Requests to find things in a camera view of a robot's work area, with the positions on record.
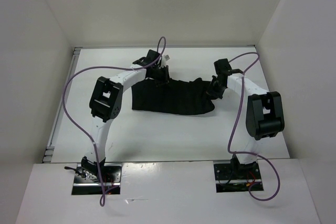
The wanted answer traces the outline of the black skirt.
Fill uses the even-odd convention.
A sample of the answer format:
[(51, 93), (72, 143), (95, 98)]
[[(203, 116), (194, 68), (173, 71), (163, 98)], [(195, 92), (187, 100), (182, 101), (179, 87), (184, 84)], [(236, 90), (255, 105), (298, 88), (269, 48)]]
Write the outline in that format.
[(145, 79), (132, 86), (132, 109), (175, 115), (202, 115), (212, 112), (215, 105), (206, 93), (209, 81), (171, 79), (158, 84)]

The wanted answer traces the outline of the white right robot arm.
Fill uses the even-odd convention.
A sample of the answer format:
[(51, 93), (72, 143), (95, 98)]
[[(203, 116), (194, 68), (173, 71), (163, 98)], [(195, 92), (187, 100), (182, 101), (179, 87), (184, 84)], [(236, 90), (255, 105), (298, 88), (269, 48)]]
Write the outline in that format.
[[(235, 178), (243, 178), (256, 165), (263, 138), (275, 137), (284, 130), (281, 95), (256, 85), (241, 73), (212, 76), (207, 93), (212, 99), (221, 99), (226, 89), (239, 95), (239, 107), (227, 150), (232, 154), (230, 172)], [(240, 122), (243, 122), (245, 144), (232, 148)]]

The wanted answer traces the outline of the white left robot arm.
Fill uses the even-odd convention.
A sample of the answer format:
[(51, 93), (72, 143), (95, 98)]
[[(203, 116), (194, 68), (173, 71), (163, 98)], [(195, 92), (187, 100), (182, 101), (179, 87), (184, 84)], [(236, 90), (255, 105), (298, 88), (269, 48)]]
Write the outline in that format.
[(98, 78), (89, 102), (93, 116), (89, 135), (94, 143), (81, 160), (81, 168), (91, 181), (98, 182), (104, 177), (106, 142), (110, 126), (121, 111), (123, 93), (146, 78), (167, 83), (169, 77), (169, 67), (166, 64), (158, 63), (142, 69), (140, 62), (136, 61), (129, 71), (111, 78)]

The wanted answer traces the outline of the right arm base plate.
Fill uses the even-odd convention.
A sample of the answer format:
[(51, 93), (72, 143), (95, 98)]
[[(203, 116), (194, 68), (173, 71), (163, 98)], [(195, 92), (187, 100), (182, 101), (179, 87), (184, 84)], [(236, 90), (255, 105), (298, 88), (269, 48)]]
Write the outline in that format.
[(217, 193), (236, 193), (251, 191), (263, 191), (261, 174), (256, 162), (247, 165), (240, 170), (234, 170), (229, 162), (214, 163), (214, 176)]

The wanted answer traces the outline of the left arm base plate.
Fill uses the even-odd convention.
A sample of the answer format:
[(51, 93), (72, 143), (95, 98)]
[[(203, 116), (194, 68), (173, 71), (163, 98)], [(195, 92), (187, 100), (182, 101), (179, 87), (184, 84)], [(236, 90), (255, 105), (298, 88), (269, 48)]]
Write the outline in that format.
[[(99, 179), (92, 178), (83, 172), (77, 164), (74, 176), (72, 195), (102, 195)], [(119, 195), (121, 186), (122, 164), (107, 163), (103, 171), (103, 185), (108, 195)]]

